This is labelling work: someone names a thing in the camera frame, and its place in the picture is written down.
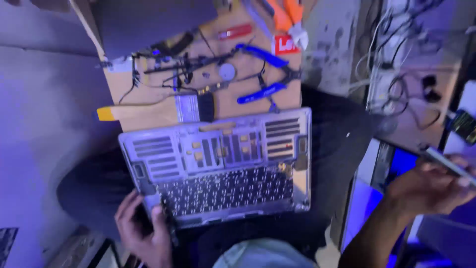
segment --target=desk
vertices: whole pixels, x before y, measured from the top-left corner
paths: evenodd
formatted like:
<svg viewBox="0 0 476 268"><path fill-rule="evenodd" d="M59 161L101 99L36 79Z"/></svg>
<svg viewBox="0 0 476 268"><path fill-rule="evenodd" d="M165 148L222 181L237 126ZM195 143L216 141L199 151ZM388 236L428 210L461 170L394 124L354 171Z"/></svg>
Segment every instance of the desk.
<svg viewBox="0 0 476 268"><path fill-rule="evenodd" d="M305 6L304 18L306 18L312 7L317 0L303 0L302 4ZM102 48L99 31L96 27L94 18L91 13L91 9L86 0L70 0L72 7L78 14L86 32L93 40L96 49L98 50L101 60L104 59L104 50ZM267 15L264 9L256 3L253 3L260 13L263 20L266 22L268 28L273 33L274 23L272 18ZM229 27L251 23L254 25L253 33L241 38L218 41L216 34L219 31L223 31ZM248 15L246 9L241 5L240 0L233 0L232 11L218 10L218 17L200 27L208 42L215 52L215 54L223 54L229 52L238 42L248 42L254 37L252 44L268 51L271 50L270 40L264 35L264 33L257 27ZM211 51L208 49L205 42L196 37L194 42L184 51L188 52L190 57L196 57L198 55L212 56ZM291 68L298 69L301 65L301 54L288 54L282 57L289 60L289 66ZM172 89L167 88L151 88L147 85L162 85L162 80L172 75L172 72L160 72L150 75L144 75L142 72L153 67L154 62L146 59L136 60L138 71L141 73L142 83L138 88L135 88L126 98L124 98L122 104L129 103L155 103L163 98L164 94L171 93ZM237 55L231 59L229 63L233 64L237 69L237 78L245 77L261 70L263 61L247 55ZM209 78L202 76L203 72L210 74ZM109 72L104 69L104 74L108 82L109 90L114 103L118 103L121 96L131 87L131 72ZM283 73L281 70L270 67L267 64L266 72L263 76L267 84L278 81L282 78ZM218 70L215 65L204 67L194 73L192 83L190 87L203 87L220 81ZM259 90L259 84L257 79L251 79L242 81L239 83L233 83L228 89L218 91L215 95L215 118L226 118L232 116L240 116L253 113L264 113L269 110L269 101L266 99L248 103L238 104L236 99L248 93L256 92ZM300 81L295 80L288 84L288 88L282 90L273 95L273 100L280 109L291 109L300 107ZM133 131L141 129L149 129L154 127L164 127L178 124L177 110L175 107L174 97L169 97L161 102L161 110L167 110L168 113L155 113L153 110L150 113L146 113L136 118L128 118L120 121L123 131Z"/></svg>

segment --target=screwdriver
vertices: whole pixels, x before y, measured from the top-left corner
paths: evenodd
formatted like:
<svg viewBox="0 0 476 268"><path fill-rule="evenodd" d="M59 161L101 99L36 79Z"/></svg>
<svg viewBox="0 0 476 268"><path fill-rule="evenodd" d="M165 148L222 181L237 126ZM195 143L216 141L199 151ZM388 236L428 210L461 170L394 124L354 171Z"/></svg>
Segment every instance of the screwdriver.
<svg viewBox="0 0 476 268"><path fill-rule="evenodd" d="M228 28L218 33L218 40L234 39L240 36L250 34L253 31L251 24L242 24Z"/></svg>

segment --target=hand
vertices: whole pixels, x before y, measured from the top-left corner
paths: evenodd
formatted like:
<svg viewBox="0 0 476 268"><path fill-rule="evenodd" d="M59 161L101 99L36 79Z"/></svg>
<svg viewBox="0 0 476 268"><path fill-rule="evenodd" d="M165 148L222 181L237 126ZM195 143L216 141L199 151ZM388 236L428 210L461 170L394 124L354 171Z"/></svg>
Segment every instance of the hand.
<svg viewBox="0 0 476 268"><path fill-rule="evenodd" d="M154 232L146 237L141 233L141 224L134 222L136 208L144 197L137 190L132 191L119 205L114 216L124 246L140 258L150 268L172 267L170 234L165 224L161 206L152 209Z"/></svg>
<svg viewBox="0 0 476 268"><path fill-rule="evenodd" d="M449 159L476 175L476 168L458 155ZM398 200L410 216L418 214L450 214L456 207L466 204L476 196L469 178L450 175L445 167L418 159L416 166L392 182L387 195Z"/></svg>

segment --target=pliers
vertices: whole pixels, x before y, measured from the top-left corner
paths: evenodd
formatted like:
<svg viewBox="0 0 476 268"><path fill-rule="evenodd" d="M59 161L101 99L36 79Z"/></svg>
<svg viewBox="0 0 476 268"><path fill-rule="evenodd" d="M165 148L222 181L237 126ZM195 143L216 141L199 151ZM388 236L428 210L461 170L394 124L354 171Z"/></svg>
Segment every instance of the pliers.
<svg viewBox="0 0 476 268"><path fill-rule="evenodd" d="M272 66L274 66L276 68L280 68L285 74L285 77L283 79L281 79L278 82L273 83L270 86L266 86L264 84L264 80L261 78L259 80L261 90L258 91L258 92L255 92L253 94L250 94L250 95L239 97L237 99L237 102L239 104L250 103L250 102L260 100L260 99L263 99L263 98L268 98L271 101L271 106L276 106L274 104L274 102L270 99L271 95L280 91L280 90L282 90L282 89L285 89L286 85L289 84L289 82L291 82L292 80L301 79L301 70L296 71L296 70L291 69L288 66L289 61L285 61L285 60L269 53L268 51L265 51L265 50L263 50L259 47L250 46L250 45L242 44L242 43L237 44L235 48L238 49L238 50L241 50L244 54L255 56L257 58L260 58L260 59L268 62L269 64L271 64Z"/></svg>
<svg viewBox="0 0 476 268"><path fill-rule="evenodd" d="M307 31L302 28L303 7L298 3L299 0L283 0L284 10L276 0L258 1L274 19L276 30L288 33L299 49L306 50L309 44L309 36Z"/></svg>

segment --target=blue pliers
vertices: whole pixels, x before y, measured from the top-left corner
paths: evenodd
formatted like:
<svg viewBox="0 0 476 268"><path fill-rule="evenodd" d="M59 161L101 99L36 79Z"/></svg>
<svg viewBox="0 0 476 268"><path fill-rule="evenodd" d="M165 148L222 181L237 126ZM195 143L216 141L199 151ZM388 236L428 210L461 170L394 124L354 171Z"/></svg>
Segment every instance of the blue pliers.
<svg viewBox="0 0 476 268"><path fill-rule="evenodd" d="M271 100L271 95L280 91L280 90L282 90L282 89L285 89L286 85L289 84L289 82L291 82L292 80L301 79L301 70L296 71L296 70L291 69L288 66L289 61L285 61L285 60L283 60L283 59L281 59L281 58L279 58L279 57L277 57L277 56L275 56L275 55L269 53L268 51L263 50L259 47L239 43L239 44L236 45L235 48L237 50L242 51L244 54L248 54L248 55L260 58L260 59L268 62L272 66L274 66L276 68L280 68L285 74L285 77L283 79L281 79L278 82L273 83L270 86L266 86L264 84L264 80L262 80L262 78L261 78L260 79L261 90L258 91L258 92L255 92L253 94L250 94L250 95L239 97L237 99L237 102L239 104L245 104L245 103L250 103L250 102L257 101L257 100L260 100L260 99L263 99L263 98L268 98L271 101L271 109L273 109L273 106L275 108L277 108L276 104Z"/></svg>

